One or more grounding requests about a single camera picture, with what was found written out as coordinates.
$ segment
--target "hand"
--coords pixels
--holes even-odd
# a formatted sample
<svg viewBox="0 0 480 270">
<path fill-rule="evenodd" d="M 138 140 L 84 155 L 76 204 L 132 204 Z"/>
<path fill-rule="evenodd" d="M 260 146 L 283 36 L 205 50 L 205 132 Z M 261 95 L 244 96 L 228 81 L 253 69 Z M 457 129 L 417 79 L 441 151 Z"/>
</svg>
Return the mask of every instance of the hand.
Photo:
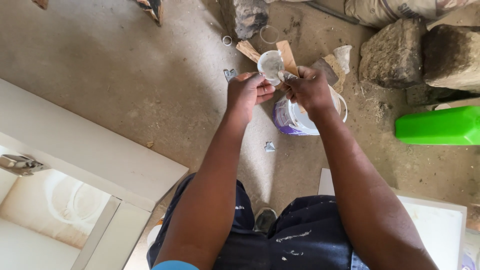
<svg viewBox="0 0 480 270">
<path fill-rule="evenodd" d="M 300 78 L 287 71 L 278 72 L 284 82 L 282 91 L 292 103 L 298 102 L 307 112 L 312 109 L 335 108 L 325 73 L 321 70 L 299 66 Z"/>
<path fill-rule="evenodd" d="M 253 107 L 273 97 L 275 87 L 259 72 L 243 73 L 228 84 L 227 112 L 252 120 Z"/>
</svg>

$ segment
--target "forearm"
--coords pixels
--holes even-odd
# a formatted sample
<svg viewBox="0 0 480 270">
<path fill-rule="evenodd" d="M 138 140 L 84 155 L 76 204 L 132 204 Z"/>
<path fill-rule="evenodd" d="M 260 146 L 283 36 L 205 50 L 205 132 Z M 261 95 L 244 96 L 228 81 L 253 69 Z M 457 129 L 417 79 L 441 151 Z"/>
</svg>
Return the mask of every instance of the forearm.
<svg viewBox="0 0 480 270">
<path fill-rule="evenodd" d="M 199 171 L 175 208 L 156 263 L 182 260 L 200 270 L 213 266 L 232 226 L 246 125 L 234 113 L 225 114 Z"/>
<path fill-rule="evenodd" d="M 407 258 L 432 269 L 407 211 L 363 153 L 337 111 L 311 114 L 328 159 L 342 223 L 372 270 L 401 268 Z"/>
</svg>

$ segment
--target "dark pants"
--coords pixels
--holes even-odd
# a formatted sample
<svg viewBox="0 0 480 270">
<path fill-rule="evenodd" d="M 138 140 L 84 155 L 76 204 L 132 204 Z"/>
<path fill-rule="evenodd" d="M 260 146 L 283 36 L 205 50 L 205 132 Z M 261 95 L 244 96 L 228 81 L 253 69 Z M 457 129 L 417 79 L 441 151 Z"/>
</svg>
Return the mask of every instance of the dark pants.
<svg viewBox="0 0 480 270">
<path fill-rule="evenodd" d="M 162 228 L 147 252 L 150 268 L 163 244 L 172 213 L 194 176 L 191 174 L 180 183 L 167 208 Z M 213 269 L 368 269 L 353 251 L 334 196 L 295 199 L 272 224 L 267 236 L 254 232 L 254 223 L 250 199 L 237 180 L 232 229 Z"/>
</svg>

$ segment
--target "metal hinge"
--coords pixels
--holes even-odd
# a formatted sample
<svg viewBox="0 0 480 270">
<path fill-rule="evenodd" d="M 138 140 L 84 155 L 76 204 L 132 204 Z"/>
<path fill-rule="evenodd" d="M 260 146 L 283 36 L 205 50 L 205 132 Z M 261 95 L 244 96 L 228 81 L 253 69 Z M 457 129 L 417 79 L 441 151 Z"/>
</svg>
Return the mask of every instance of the metal hinge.
<svg viewBox="0 0 480 270">
<path fill-rule="evenodd" d="M 19 177 L 30 176 L 35 172 L 50 169 L 50 167 L 43 165 L 36 160 L 16 155 L 1 155 L 0 168 Z"/>
</svg>

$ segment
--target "green plastic container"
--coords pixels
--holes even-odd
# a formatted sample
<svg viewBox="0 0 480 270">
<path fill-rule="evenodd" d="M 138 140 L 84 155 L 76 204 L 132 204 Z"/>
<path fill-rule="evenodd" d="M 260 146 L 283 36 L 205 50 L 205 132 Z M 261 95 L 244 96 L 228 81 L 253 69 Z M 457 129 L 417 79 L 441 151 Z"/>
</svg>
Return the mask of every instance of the green plastic container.
<svg viewBox="0 0 480 270">
<path fill-rule="evenodd" d="M 415 145 L 480 145 L 480 107 L 408 114 L 395 121 L 395 136 Z"/>
</svg>

